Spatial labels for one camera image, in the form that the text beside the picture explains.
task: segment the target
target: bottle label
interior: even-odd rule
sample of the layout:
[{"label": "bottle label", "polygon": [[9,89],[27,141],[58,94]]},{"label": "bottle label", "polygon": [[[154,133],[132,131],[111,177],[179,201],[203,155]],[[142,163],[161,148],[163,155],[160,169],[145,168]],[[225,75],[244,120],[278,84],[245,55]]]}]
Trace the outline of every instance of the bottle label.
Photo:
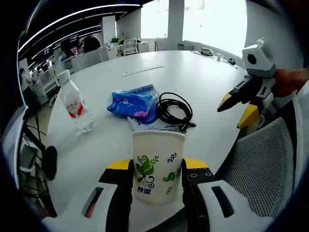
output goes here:
[{"label": "bottle label", "polygon": [[88,111],[81,94],[75,99],[67,101],[65,106],[71,118],[80,117]]}]

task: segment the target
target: bottle cap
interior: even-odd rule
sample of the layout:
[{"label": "bottle cap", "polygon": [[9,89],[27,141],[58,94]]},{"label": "bottle cap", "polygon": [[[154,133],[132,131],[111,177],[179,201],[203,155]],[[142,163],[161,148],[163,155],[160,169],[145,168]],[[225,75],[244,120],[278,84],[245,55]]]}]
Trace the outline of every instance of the bottle cap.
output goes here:
[{"label": "bottle cap", "polygon": [[70,79],[70,77],[71,75],[69,70],[65,70],[57,75],[57,79],[61,86],[63,86]]}]

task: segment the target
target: human hand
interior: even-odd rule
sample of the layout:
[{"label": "human hand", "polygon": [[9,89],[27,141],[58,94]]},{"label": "human hand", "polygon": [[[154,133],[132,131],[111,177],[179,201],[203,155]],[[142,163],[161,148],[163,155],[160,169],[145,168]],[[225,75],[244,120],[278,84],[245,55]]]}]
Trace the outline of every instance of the human hand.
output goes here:
[{"label": "human hand", "polygon": [[276,97],[285,97],[293,91],[299,91],[309,80],[308,69],[286,71],[278,69],[275,74],[276,84],[274,94]]}]

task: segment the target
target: potted plant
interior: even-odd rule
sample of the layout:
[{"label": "potted plant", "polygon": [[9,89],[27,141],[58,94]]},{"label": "potted plant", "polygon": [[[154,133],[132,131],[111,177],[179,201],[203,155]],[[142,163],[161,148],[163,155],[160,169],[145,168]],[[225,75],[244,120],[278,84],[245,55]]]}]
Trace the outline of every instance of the potted plant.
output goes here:
[{"label": "potted plant", "polygon": [[111,39],[111,44],[112,44],[113,46],[117,46],[117,45],[119,44],[119,42],[120,42],[120,38],[117,37],[117,36],[115,36],[115,37],[113,37],[113,38]]}]

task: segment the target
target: desk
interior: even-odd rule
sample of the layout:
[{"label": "desk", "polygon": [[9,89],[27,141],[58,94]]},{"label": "desk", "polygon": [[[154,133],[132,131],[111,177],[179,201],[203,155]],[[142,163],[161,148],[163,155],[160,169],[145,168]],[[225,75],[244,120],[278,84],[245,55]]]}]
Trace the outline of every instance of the desk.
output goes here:
[{"label": "desk", "polygon": [[[122,76],[125,72],[154,65],[164,67]],[[110,163],[132,158],[133,129],[130,123],[106,110],[107,99],[113,90],[153,84],[160,93],[169,91],[184,97],[192,106],[192,121],[197,124],[197,127],[188,129],[184,156],[205,161],[216,173],[238,135],[236,126],[246,105],[238,104],[221,113],[217,112],[217,107],[223,96],[246,73],[242,68],[236,69],[190,51],[160,51],[120,57],[73,74],[72,79],[83,93],[95,126],[90,133],[79,132],[57,98],[50,116],[46,144],[54,145],[58,150],[57,174],[53,181],[48,182],[56,212],[63,212],[68,200],[77,192],[98,182]],[[133,200],[131,212],[148,207]],[[153,206],[155,212],[142,210],[136,214],[139,218],[130,218],[130,227],[141,218],[154,220],[148,221],[147,225],[155,226],[182,206],[180,195],[173,207]]]}]

